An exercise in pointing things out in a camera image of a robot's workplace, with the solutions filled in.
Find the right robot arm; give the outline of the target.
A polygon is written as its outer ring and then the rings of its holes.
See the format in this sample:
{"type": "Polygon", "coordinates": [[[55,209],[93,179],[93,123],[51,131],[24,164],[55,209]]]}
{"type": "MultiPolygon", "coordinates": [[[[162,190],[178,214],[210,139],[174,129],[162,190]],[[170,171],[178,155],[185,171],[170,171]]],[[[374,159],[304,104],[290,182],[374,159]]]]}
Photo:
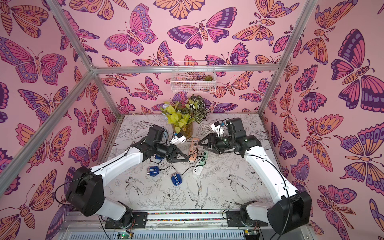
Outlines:
{"type": "Polygon", "coordinates": [[[198,144],[214,154],[234,153],[244,158],[256,171],[274,203],[270,208],[257,202],[242,204],[239,215],[243,225],[267,223],[282,236],[309,223],[312,198],[287,180],[270,160],[257,137],[247,135],[240,118],[215,122],[211,129],[212,132],[198,144]]]}

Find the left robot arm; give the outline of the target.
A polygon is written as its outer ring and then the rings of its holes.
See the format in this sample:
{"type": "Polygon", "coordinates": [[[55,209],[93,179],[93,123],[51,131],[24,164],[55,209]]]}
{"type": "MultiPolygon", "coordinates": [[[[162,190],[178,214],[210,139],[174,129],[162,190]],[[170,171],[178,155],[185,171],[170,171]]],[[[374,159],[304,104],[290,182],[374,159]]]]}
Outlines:
{"type": "Polygon", "coordinates": [[[109,199],[104,188],[120,174],[140,163],[158,155],[168,162],[188,162],[177,144],[184,143],[186,137],[174,134],[169,145],[163,144],[165,129],[154,125],[140,141],[131,144],[117,157],[92,168],[81,167],[75,171],[74,178],[68,184],[66,199],[85,217],[94,215],[107,217],[121,227],[128,227],[132,220],[132,209],[127,205],[109,199]]]}

